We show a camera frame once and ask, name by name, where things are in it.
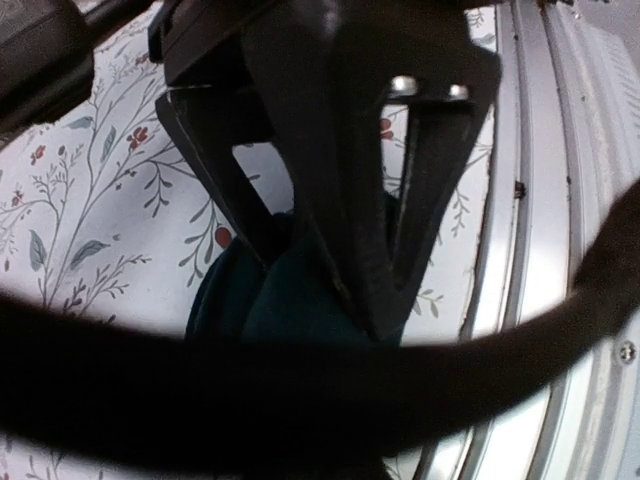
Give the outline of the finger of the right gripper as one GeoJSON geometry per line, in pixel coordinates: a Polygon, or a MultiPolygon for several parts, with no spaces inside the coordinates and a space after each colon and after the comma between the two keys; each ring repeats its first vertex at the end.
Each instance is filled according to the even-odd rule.
{"type": "Polygon", "coordinates": [[[334,285],[376,339],[406,321],[500,84],[467,33],[305,29],[243,53],[334,285]]]}
{"type": "Polygon", "coordinates": [[[169,89],[156,100],[156,113],[240,240],[262,265],[270,265],[280,252],[280,228],[233,154],[236,146],[274,137],[257,92],[169,89]]]}

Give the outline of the dark green christmas sock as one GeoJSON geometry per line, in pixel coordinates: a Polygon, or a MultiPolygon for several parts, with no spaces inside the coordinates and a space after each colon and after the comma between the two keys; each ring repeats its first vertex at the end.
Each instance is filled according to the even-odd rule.
{"type": "Polygon", "coordinates": [[[204,276],[185,329],[201,342],[285,343],[397,348],[403,327],[376,340],[341,305],[309,229],[292,210],[273,215],[288,243],[264,269],[233,240],[204,276]]]}

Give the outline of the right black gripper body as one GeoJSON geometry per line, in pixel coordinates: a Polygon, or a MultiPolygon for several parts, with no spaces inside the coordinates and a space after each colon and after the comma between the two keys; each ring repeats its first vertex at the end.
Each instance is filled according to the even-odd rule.
{"type": "MultiPolygon", "coordinates": [[[[148,1],[5,1],[1,121],[49,123],[89,98],[96,48],[148,1]]],[[[483,121],[500,60],[458,1],[159,1],[148,54],[158,114],[195,125],[324,125],[405,105],[483,121]]]]}

